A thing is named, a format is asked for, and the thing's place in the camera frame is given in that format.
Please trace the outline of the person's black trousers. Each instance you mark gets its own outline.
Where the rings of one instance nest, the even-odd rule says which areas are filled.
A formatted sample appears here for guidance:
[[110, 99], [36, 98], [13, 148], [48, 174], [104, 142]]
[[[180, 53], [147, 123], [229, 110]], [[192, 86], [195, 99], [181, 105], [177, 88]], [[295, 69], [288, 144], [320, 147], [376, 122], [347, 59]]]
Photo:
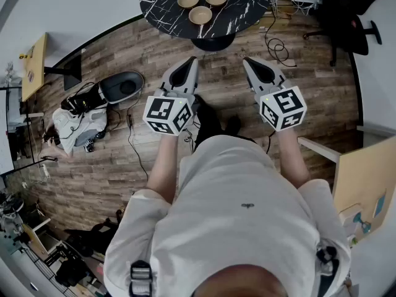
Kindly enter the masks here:
[[200, 128], [195, 141], [195, 149], [205, 140], [219, 135], [237, 137], [240, 139], [255, 142], [254, 140], [239, 135], [241, 130], [241, 120], [238, 115], [232, 116], [223, 129], [216, 111], [209, 106], [199, 95], [194, 95], [194, 103], [197, 105], [196, 115], [200, 122]]

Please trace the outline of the person's white shirt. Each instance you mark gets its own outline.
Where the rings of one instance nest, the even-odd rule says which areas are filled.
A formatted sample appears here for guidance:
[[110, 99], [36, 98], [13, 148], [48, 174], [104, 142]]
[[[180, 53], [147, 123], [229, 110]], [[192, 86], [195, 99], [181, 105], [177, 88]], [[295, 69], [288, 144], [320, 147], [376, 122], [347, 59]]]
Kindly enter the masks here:
[[181, 161], [169, 204], [135, 192], [105, 253], [104, 283], [129, 297], [131, 267], [151, 267], [153, 297], [192, 297], [218, 271], [240, 264], [278, 278], [288, 297], [331, 297], [350, 271], [347, 236], [329, 184], [295, 188], [255, 143], [214, 136]]

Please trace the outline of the white vase with flowers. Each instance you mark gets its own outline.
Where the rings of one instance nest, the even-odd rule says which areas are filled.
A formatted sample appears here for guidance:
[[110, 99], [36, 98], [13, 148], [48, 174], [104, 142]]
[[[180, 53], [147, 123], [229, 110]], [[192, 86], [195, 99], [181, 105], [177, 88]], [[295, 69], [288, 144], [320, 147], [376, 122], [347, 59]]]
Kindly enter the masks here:
[[13, 82], [13, 80], [15, 79], [14, 74], [15, 74], [14, 64], [12, 61], [10, 61], [7, 63], [6, 75], [4, 77], [4, 81], [6, 84], [10, 84]]

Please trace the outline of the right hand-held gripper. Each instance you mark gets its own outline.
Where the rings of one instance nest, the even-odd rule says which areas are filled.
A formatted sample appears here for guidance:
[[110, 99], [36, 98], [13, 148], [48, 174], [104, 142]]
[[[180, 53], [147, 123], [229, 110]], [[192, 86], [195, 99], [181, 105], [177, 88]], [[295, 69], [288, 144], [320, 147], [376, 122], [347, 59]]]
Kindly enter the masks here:
[[284, 83], [283, 72], [269, 61], [244, 57], [243, 66], [249, 86], [255, 91], [255, 101], [263, 122], [276, 132], [302, 123], [307, 112], [298, 86]]

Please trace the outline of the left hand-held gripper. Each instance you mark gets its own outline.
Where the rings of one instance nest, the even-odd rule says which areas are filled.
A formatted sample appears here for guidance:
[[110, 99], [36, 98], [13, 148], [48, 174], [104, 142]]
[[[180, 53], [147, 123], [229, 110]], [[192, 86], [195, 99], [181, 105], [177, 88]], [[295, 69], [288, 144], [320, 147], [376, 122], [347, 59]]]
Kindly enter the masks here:
[[183, 59], [163, 74], [161, 88], [147, 98], [143, 121], [155, 133], [179, 136], [192, 124], [193, 95], [198, 76], [198, 59]]

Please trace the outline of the black office chair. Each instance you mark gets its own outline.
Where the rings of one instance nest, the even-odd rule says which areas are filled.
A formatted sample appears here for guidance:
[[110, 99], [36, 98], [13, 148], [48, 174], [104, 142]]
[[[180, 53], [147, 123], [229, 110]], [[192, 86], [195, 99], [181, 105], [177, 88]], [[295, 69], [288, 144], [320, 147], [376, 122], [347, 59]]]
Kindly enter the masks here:
[[359, 16], [363, 15], [376, 0], [322, 0], [322, 4], [310, 12], [319, 21], [321, 30], [303, 35], [307, 40], [311, 36], [327, 36], [332, 45], [330, 66], [337, 63], [337, 48], [349, 53], [368, 55], [367, 36], [374, 35], [379, 45], [381, 34], [374, 21], [371, 27], [364, 28]]
[[69, 236], [66, 243], [71, 245], [84, 257], [91, 257], [94, 253], [105, 255], [111, 240], [118, 230], [119, 223], [107, 218], [103, 223], [95, 225], [91, 230], [64, 230]]

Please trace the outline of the black desk base plate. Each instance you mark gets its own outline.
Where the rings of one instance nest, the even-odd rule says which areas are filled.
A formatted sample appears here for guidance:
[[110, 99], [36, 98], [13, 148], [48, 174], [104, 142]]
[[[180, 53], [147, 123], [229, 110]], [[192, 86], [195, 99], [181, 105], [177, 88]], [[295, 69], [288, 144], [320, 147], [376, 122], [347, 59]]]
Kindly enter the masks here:
[[44, 67], [45, 74], [62, 75], [64, 90], [67, 91], [82, 81], [81, 55], [67, 62], [63, 68]]

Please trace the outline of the person's left forearm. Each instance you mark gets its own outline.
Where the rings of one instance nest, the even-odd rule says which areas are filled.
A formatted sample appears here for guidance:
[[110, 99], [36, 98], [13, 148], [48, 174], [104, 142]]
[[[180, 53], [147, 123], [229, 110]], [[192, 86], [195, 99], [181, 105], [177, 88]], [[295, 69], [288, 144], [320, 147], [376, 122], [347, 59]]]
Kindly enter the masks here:
[[176, 193], [178, 139], [177, 136], [161, 137], [157, 156], [146, 184], [147, 189], [155, 191], [169, 204], [173, 203]]

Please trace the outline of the white desk frame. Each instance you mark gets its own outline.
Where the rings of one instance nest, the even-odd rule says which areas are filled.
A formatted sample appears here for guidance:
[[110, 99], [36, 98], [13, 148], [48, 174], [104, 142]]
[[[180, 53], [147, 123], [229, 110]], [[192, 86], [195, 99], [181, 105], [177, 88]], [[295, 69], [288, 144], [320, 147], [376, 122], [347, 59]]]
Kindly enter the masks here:
[[325, 145], [319, 144], [319, 143], [312, 141], [310, 139], [307, 139], [305, 137], [298, 137], [298, 142], [302, 146], [318, 153], [319, 155], [322, 155], [323, 157], [325, 157], [326, 159], [328, 159], [334, 163], [338, 163], [338, 161], [340, 159], [341, 153], [339, 153], [331, 148], [328, 148]]

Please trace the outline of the gray black floor robot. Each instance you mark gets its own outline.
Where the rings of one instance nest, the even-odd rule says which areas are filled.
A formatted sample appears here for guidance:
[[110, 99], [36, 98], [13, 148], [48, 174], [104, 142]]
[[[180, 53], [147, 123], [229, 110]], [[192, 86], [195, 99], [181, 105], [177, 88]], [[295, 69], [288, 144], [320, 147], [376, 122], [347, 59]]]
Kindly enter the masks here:
[[91, 110], [115, 105], [137, 95], [144, 77], [136, 71], [113, 74], [97, 83], [89, 82], [61, 102], [61, 109], [80, 116]]

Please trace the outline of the person's right forearm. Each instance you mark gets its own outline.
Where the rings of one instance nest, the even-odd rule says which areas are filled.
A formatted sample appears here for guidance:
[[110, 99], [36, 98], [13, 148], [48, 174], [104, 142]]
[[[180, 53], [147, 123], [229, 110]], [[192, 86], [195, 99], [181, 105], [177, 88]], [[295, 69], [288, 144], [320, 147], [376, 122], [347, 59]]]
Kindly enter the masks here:
[[311, 180], [293, 128], [277, 132], [280, 172], [295, 188]]

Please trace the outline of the round black marble table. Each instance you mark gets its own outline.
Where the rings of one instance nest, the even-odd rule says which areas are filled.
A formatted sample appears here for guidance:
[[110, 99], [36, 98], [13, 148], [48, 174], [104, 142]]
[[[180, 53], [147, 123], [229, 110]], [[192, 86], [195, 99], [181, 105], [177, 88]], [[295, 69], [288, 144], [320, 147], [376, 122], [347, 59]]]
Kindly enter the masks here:
[[192, 40], [198, 48], [207, 51], [227, 48], [236, 33], [261, 19], [270, 0], [227, 0], [221, 6], [199, 0], [197, 5], [212, 11], [211, 20], [204, 25], [192, 23], [190, 9], [180, 7], [178, 0], [140, 0], [142, 14], [148, 23], [165, 34]]

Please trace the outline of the light wooden desk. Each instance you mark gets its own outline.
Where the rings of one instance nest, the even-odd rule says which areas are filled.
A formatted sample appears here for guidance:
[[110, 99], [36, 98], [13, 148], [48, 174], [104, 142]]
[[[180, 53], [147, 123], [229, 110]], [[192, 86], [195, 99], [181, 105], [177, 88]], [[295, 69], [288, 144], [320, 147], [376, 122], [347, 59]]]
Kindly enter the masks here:
[[41, 38], [24, 55], [25, 75], [22, 79], [22, 101], [27, 101], [44, 84], [46, 42], [48, 34]]
[[[333, 188], [334, 204], [348, 237], [361, 241], [383, 224], [396, 189], [396, 136], [340, 156]], [[377, 199], [386, 193], [382, 212], [373, 218]], [[364, 234], [353, 217], [371, 224]]]

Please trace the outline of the teal figurine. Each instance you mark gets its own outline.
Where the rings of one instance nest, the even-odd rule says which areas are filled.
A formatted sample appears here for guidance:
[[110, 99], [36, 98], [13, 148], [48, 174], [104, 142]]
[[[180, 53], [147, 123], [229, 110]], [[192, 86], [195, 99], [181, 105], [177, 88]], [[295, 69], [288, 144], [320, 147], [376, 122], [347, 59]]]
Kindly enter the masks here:
[[354, 217], [353, 217], [353, 222], [360, 224], [362, 232], [364, 234], [369, 233], [371, 231], [371, 224], [369, 222], [364, 222], [361, 219], [361, 212], [358, 212]]

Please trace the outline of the teal card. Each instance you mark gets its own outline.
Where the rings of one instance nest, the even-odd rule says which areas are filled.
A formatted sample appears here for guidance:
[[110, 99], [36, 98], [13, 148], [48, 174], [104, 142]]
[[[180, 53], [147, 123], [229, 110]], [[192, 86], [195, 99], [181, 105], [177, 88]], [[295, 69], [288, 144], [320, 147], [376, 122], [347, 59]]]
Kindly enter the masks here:
[[384, 193], [383, 195], [381, 195], [376, 202], [375, 208], [374, 208], [374, 212], [373, 212], [373, 218], [376, 218], [383, 209], [384, 206], [384, 202], [385, 202], [385, 197], [386, 197], [386, 193]]

